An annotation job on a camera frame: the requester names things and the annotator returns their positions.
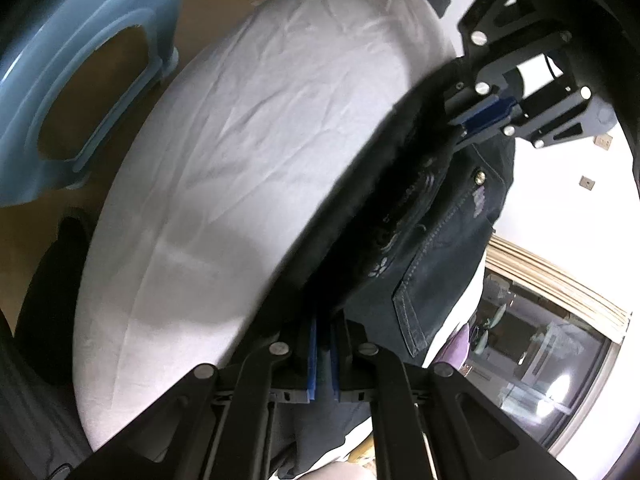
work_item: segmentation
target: blue plastic stool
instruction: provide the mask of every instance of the blue plastic stool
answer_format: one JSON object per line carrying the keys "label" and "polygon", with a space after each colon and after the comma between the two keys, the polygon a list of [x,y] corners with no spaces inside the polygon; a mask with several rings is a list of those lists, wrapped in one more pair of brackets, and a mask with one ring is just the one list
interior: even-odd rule
{"label": "blue plastic stool", "polygon": [[[0,206],[82,182],[96,148],[127,106],[177,66],[179,9],[180,0],[43,0],[34,9],[21,36],[0,58]],[[38,134],[59,92],[94,50],[132,26],[145,31],[147,67],[74,158],[41,158]]]}

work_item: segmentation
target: brown floor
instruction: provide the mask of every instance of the brown floor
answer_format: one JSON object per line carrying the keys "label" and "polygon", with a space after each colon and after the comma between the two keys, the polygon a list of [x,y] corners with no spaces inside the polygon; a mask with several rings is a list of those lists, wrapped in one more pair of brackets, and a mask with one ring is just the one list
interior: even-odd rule
{"label": "brown floor", "polygon": [[[175,73],[204,46],[224,36],[261,1],[183,0],[175,37],[180,64]],[[100,110],[109,108],[105,102],[110,104],[112,96],[118,93],[114,90],[122,86],[123,80],[132,80],[141,63],[144,64],[144,48],[142,57],[140,51],[140,37],[133,31],[108,42],[96,51],[93,59],[87,60],[81,73],[69,82],[52,106],[38,143],[41,153],[56,157],[77,152],[86,133],[95,126]],[[96,78],[96,71],[104,76]],[[0,309],[12,329],[31,276],[55,238],[64,209],[80,206],[97,219],[122,159],[168,83],[156,85],[129,107],[97,153],[84,187],[54,190],[34,202],[0,208]]]}

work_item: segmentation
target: window glass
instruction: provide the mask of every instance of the window glass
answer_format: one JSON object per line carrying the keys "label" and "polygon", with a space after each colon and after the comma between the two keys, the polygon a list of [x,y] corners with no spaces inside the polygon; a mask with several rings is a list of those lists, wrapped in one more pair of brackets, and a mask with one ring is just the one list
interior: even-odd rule
{"label": "window glass", "polygon": [[588,323],[488,271],[465,372],[542,442],[575,411],[608,345]]}

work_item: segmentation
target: purple object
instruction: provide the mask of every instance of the purple object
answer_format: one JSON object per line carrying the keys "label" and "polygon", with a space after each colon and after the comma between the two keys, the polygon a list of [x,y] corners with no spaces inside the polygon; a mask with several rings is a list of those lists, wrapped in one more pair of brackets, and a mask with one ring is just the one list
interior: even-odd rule
{"label": "purple object", "polygon": [[464,324],[458,333],[444,345],[434,363],[449,363],[456,370],[460,370],[469,355],[469,325]]}

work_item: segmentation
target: white cloth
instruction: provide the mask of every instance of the white cloth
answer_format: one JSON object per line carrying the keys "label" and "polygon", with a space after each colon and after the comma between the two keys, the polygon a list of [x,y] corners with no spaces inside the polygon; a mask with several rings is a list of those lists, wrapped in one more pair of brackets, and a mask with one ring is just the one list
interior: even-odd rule
{"label": "white cloth", "polygon": [[453,57],[426,0],[268,0],[176,78],[82,277],[74,385],[94,449],[196,364],[224,364],[334,183]]}

